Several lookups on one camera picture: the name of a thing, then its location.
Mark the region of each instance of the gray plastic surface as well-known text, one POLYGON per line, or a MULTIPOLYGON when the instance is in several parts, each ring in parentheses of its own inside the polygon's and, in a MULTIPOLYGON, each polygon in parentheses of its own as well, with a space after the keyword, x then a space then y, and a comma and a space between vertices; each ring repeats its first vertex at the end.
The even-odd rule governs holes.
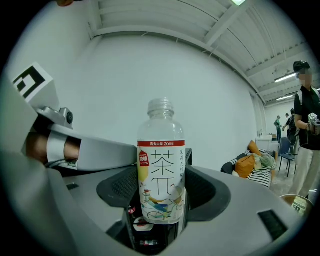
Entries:
MULTIPOLYGON (((126 168, 63 180, 58 171, 46 171, 42 164, 22 155, 3 154, 0 158, 5 162, 1 165, 2 180, 11 191, 11 202, 15 200, 14 210, 42 244, 60 255, 139 255, 105 234, 122 219, 124 209, 108 206, 96 192, 100 181, 126 168), (79 187, 69 191, 66 186, 69 183, 79 187)), ((299 215, 267 188, 218 171, 195 168, 225 183, 230 189, 231 201, 213 220, 189 222, 160 255, 241 256, 261 248, 266 252, 268 246, 274 248, 274 243, 285 243, 288 237, 285 233, 272 243, 257 215, 270 209, 289 228, 288 234, 292 227, 295 230, 300 224, 299 215)))
POLYGON ((39 115, 51 120, 54 124, 67 127, 71 130, 73 129, 72 123, 67 122, 67 114, 71 111, 66 107, 61 108, 59 112, 47 106, 43 108, 35 108, 35 111, 39 115))
POLYGON ((0 109, 0 150, 21 152, 38 114, 5 73, 0 79, 0 109))
POLYGON ((81 140, 77 169, 96 172, 133 165, 137 162, 137 147, 102 138, 90 137, 53 124, 49 129, 81 140))
MULTIPOLYGON (((193 167, 225 183, 230 189, 231 201, 226 210, 211 221, 188 222, 181 235, 160 255, 246 255, 273 242, 258 212, 274 210, 288 229, 301 220, 289 205, 264 186, 219 171, 193 167)), ((74 182, 79 185, 70 193, 91 220, 104 231, 115 220, 120 220, 123 212, 103 202, 96 193, 96 185, 124 170, 120 168, 64 178, 66 184, 74 182)))

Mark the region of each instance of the floor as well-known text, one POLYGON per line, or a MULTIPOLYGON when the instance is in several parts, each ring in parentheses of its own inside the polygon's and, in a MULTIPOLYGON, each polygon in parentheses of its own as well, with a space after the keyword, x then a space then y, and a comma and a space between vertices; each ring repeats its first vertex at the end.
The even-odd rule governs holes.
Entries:
POLYGON ((271 187, 270 187, 270 190, 273 191, 278 197, 288 194, 288 192, 293 184, 293 179, 295 176, 295 167, 296 167, 295 162, 291 161, 289 177, 287 177, 287 175, 288 175, 288 170, 287 170, 288 161, 284 158, 282 159, 281 170, 279 172, 280 161, 281 161, 281 157, 278 157, 278 160, 276 163, 276 169, 275 169, 275 177, 274 177, 274 179, 271 183, 271 187))
MULTIPOLYGON (((281 157, 278 157, 277 163, 276 163, 276 169, 275 169, 275 177, 271 183, 270 190, 274 192, 278 197, 287 195, 292 184, 293 184, 293 179, 295 176, 295 167, 296 164, 294 161, 291 162, 290 166, 290 172, 289 172, 289 177, 288 175, 288 170, 287 170, 287 163, 288 161, 286 159, 282 159, 282 164, 281 164, 281 170, 279 172, 279 167, 280 167, 280 161, 281 157)), ((320 185, 320 173, 318 173, 315 182, 310 190, 309 197, 308 199, 314 204, 317 200, 317 188, 320 185)))

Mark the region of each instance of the plastic bottle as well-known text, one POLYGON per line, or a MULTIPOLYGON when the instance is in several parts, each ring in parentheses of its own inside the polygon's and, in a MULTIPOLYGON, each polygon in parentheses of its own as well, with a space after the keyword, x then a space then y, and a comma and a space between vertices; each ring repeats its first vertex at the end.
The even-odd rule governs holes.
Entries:
POLYGON ((149 102, 138 131, 137 158, 141 209, 145 220, 169 225, 179 222, 185 206, 186 146, 182 126, 173 120, 167 98, 149 102))

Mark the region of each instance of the bottle cap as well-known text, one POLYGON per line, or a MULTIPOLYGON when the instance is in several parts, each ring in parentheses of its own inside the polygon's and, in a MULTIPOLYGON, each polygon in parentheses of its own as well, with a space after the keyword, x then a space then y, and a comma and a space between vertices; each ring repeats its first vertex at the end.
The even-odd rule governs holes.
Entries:
POLYGON ((155 110, 168 110, 175 113, 174 106, 168 98, 155 98, 151 100, 148 105, 148 114, 155 110))

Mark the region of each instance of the orange pillow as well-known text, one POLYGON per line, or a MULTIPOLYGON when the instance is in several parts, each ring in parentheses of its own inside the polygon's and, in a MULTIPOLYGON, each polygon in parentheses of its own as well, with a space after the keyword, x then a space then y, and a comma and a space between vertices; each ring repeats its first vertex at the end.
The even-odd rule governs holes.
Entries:
POLYGON ((257 144, 253 140, 250 141, 248 149, 251 151, 251 153, 255 153, 258 156, 262 156, 261 152, 259 151, 259 148, 257 147, 257 144))
POLYGON ((239 174, 241 178, 246 179, 255 167, 255 157, 253 155, 245 156, 239 159, 235 164, 235 172, 239 174))

